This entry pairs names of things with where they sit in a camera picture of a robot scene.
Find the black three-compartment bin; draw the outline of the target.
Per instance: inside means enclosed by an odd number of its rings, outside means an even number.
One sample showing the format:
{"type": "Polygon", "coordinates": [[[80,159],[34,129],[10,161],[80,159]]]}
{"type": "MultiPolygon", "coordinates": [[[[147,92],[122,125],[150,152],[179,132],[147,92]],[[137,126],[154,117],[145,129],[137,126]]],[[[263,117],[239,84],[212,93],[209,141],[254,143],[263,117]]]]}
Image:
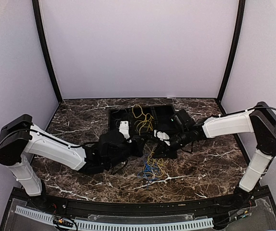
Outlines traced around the black three-compartment bin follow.
{"type": "Polygon", "coordinates": [[[171,120],[174,114],[175,110],[172,105],[142,107],[135,104],[128,108],[111,109],[109,111],[108,130],[118,129],[121,121],[128,121],[131,136],[144,136],[154,132],[154,130],[171,135],[177,132],[177,127],[171,120]]]}

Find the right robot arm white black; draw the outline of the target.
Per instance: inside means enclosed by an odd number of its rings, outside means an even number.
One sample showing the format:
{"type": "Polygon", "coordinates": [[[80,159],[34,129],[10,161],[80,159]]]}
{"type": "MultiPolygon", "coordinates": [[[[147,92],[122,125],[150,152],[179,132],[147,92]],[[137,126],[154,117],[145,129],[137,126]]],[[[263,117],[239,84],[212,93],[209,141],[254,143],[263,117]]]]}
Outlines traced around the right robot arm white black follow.
{"type": "Polygon", "coordinates": [[[234,209],[241,208],[248,201],[250,193],[276,157],[276,108],[259,102],[256,106],[226,115],[210,116],[195,121],[184,109],[179,110],[170,120],[176,125],[173,135],[155,130],[158,139],[153,158],[176,158],[179,149],[196,141],[224,135],[253,133],[257,146],[250,163],[238,183],[237,191],[230,197],[234,209]]]}

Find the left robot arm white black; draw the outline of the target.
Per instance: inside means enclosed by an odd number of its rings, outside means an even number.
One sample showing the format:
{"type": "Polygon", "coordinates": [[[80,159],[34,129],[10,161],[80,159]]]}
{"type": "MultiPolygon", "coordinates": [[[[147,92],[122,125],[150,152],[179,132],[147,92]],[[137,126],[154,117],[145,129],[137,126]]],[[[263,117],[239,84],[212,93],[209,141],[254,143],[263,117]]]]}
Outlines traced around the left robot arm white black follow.
{"type": "Polygon", "coordinates": [[[118,130],[100,135],[98,141],[75,145],[36,126],[32,116],[23,114],[0,131],[0,164],[6,166],[33,202],[42,210],[52,206],[44,183],[31,167],[26,154],[35,154],[61,163],[72,170],[95,175],[114,168],[129,157],[141,157],[146,140],[130,136],[129,122],[118,130]]]}

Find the black front rail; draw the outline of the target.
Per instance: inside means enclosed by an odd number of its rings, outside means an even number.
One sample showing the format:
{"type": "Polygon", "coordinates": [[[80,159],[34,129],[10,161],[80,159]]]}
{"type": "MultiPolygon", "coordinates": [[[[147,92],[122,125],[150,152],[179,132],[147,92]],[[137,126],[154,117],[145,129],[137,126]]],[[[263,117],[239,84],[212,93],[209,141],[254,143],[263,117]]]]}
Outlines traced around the black front rail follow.
{"type": "Polygon", "coordinates": [[[56,212],[68,217],[87,218],[90,215],[124,216],[124,217],[158,217],[193,214],[194,217],[226,217],[228,213],[247,207],[254,207],[256,203],[250,199],[245,203],[234,201],[236,196],[230,194],[215,198],[192,200],[173,203],[103,203],[84,200],[67,199],[47,195],[47,208],[40,208],[31,202],[23,189],[14,187],[7,203],[7,208],[13,199],[26,202],[31,208],[44,212],[56,212]]]}

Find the right black frame post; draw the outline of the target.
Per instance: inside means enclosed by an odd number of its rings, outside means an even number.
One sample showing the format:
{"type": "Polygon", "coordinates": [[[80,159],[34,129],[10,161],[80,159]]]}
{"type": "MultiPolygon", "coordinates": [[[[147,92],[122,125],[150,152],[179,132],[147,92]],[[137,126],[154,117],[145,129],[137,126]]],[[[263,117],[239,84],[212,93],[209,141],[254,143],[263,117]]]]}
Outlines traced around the right black frame post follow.
{"type": "Polygon", "coordinates": [[[224,71],[223,79],[221,82],[221,86],[217,95],[217,102],[218,104],[221,104],[224,98],[225,91],[227,89],[228,81],[231,75],[234,59],[236,56],[237,48],[238,48],[238,41],[241,33],[242,23],[243,23],[243,17],[244,17],[244,11],[245,11],[245,0],[239,0],[238,1],[238,10],[237,10],[237,16],[236,16],[236,22],[235,22],[235,28],[234,33],[231,41],[229,56],[226,63],[226,68],[224,71]]]}

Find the black frame post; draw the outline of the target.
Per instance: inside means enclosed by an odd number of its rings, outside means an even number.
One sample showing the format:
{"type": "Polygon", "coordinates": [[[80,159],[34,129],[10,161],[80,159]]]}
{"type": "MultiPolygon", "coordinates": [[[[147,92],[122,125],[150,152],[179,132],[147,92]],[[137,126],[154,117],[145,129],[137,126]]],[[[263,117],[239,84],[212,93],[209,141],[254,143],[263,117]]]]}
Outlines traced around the black frame post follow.
{"type": "Polygon", "coordinates": [[[231,75],[234,59],[236,56],[237,48],[238,48],[238,41],[241,33],[242,23],[243,23],[243,17],[244,17],[244,11],[245,11],[245,0],[239,0],[238,1],[238,10],[237,10],[237,16],[236,16],[236,22],[235,22],[235,28],[234,33],[231,41],[229,56],[226,63],[226,68],[224,71],[223,79],[221,82],[221,86],[217,95],[217,102],[218,104],[221,104],[224,98],[225,91],[227,89],[228,81],[231,75]]]}
{"type": "Polygon", "coordinates": [[[36,28],[38,32],[38,38],[44,58],[44,62],[46,65],[47,72],[49,74],[50,82],[55,94],[55,97],[57,99],[58,104],[63,102],[63,98],[61,95],[61,91],[59,89],[57,78],[53,70],[52,61],[50,58],[50,53],[46,41],[45,31],[44,31],[44,25],[41,17],[41,10],[40,10],[40,1],[38,0],[32,0],[32,6],[33,6],[33,12],[34,12],[34,18],[36,22],[36,28]]]}

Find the left black frame post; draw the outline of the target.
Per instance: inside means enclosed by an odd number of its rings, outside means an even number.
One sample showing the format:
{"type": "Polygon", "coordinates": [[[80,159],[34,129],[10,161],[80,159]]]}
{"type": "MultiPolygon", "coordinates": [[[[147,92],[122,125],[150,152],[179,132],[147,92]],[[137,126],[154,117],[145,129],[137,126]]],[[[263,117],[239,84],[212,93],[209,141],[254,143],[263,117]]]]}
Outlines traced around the left black frame post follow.
{"type": "Polygon", "coordinates": [[[33,6],[33,12],[34,12],[34,18],[36,22],[36,28],[38,32],[38,38],[44,58],[44,62],[46,65],[47,72],[49,74],[50,82],[55,94],[55,97],[57,99],[58,104],[63,102],[63,98],[61,95],[61,91],[59,89],[57,78],[53,70],[52,61],[50,58],[50,53],[46,41],[45,31],[44,31],[44,25],[41,17],[41,10],[40,10],[40,1],[38,0],[32,0],[32,6],[33,6]]]}

